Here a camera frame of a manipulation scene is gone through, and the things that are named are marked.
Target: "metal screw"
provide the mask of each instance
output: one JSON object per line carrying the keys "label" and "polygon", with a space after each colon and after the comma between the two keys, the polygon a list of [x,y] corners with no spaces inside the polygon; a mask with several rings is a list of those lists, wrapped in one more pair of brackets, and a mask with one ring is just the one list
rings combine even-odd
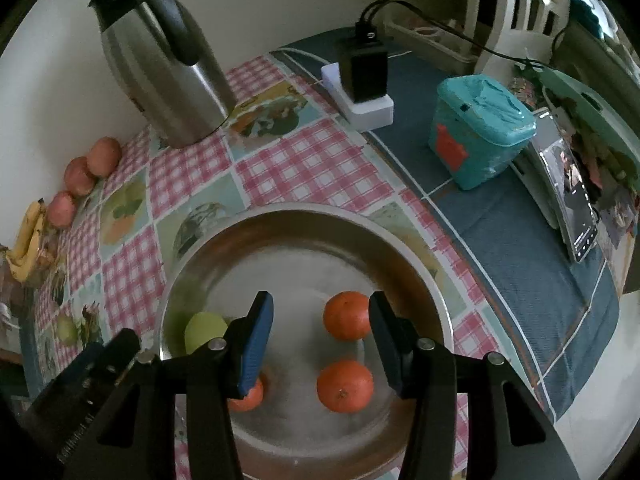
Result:
{"label": "metal screw", "polygon": [[226,341],[222,337],[215,337],[207,344],[209,350],[224,350],[226,347]]}
{"label": "metal screw", "polygon": [[436,343],[433,342],[433,339],[429,339],[428,337],[421,337],[418,339],[418,348],[420,350],[433,350],[436,348]]}
{"label": "metal screw", "polygon": [[504,356],[498,352],[489,352],[486,358],[494,366],[504,364]]}
{"label": "metal screw", "polygon": [[155,358],[156,354],[152,350],[143,350],[142,352],[138,352],[138,355],[136,355],[136,361],[141,365],[149,365]]}

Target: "black cable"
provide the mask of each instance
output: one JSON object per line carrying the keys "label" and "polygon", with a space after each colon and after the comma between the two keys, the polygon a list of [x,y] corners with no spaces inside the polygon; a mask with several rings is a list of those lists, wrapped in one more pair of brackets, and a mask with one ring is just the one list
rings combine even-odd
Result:
{"label": "black cable", "polygon": [[378,6],[380,4],[385,4],[386,5],[386,3],[390,2],[390,1],[391,0],[376,0],[375,2],[371,2],[368,6],[366,6],[364,8],[362,13],[360,14],[360,21],[361,22],[369,21],[369,23],[370,23],[370,20],[367,20],[366,13],[369,12],[371,9],[373,9],[373,7]]}
{"label": "black cable", "polygon": [[566,32],[566,30],[569,28],[569,25],[567,24],[563,29],[560,30],[560,32],[558,32],[556,34],[556,36],[554,37],[553,43],[551,43],[551,56],[553,57],[553,54],[556,53],[556,48],[558,48],[558,39],[560,38],[560,36],[562,34],[564,34]]}
{"label": "black cable", "polygon": [[[548,64],[546,64],[546,63],[544,63],[542,61],[538,61],[537,59],[526,59],[524,57],[513,57],[513,56],[508,56],[507,54],[502,54],[500,52],[496,52],[495,50],[492,50],[492,49],[488,48],[487,46],[484,46],[483,44],[478,43],[476,40],[473,40],[472,38],[466,36],[465,34],[462,34],[462,32],[457,31],[455,28],[449,27],[449,25],[445,25],[444,23],[441,23],[438,20],[434,20],[433,18],[427,16],[418,7],[414,6],[413,4],[410,4],[409,2],[407,2],[405,0],[376,0],[375,2],[370,3],[362,11],[362,14],[360,15],[360,21],[363,22],[363,23],[366,22],[367,25],[372,27],[373,26],[372,25],[372,20],[375,17],[375,15],[383,7],[387,6],[388,4],[402,5],[403,7],[406,7],[411,12],[413,12],[414,14],[416,14],[417,16],[422,18],[425,22],[431,23],[432,25],[435,25],[436,27],[441,28],[442,30],[448,32],[449,34],[453,34],[454,36],[460,38],[461,40],[468,41],[473,46],[476,46],[476,47],[480,48],[481,50],[484,50],[484,51],[486,51],[489,54],[492,54],[494,56],[498,56],[498,57],[501,57],[503,59],[509,59],[510,61],[514,61],[514,62],[517,62],[517,63],[532,64],[532,65],[537,65],[539,67],[550,68],[550,66]],[[366,17],[366,13],[368,11],[371,11],[371,12],[369,13],[369,16]]]}

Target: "black power adapter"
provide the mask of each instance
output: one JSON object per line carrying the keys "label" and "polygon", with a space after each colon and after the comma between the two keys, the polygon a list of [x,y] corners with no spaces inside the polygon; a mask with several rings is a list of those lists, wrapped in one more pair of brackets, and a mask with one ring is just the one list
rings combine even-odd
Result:
{"label": "black power adapter", "polygon": [[337,43],[340,82],[354,103],[386,95],[386,48],[376,27],[360,20],[355,35]]}

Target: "tangerine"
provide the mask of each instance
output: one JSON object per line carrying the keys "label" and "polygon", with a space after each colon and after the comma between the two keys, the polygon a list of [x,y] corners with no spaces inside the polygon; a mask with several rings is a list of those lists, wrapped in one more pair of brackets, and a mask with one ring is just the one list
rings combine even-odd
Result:
{"label": "tangerine", "polygon": [[228,406],[232,412],[248,412],[260,405],[264,397],[264,385],[260,377],[255,381],[255,386],[249,390],[244,399],[229,399]]}
{"label": "tangerine", "polygon": [[362,339],[371,332],[369,298],[354,290],[336,294],[326,302],[322,322],[329,334],[336,339]]}
{"label": "tangerine", "polygon": [[357,361],[338,361],[320,372],[316,392],[332,412],[359,412],[373,396],[373,375]]}

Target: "teal plastic container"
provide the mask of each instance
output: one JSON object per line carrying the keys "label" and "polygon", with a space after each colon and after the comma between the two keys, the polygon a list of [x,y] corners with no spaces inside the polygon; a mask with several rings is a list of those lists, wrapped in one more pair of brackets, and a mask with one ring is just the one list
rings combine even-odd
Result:
{"label": "teal plastic container", "polygon": [[462,189],[503,171],[536,132],[533,114],[485,75],[445,79],[429,146]]}

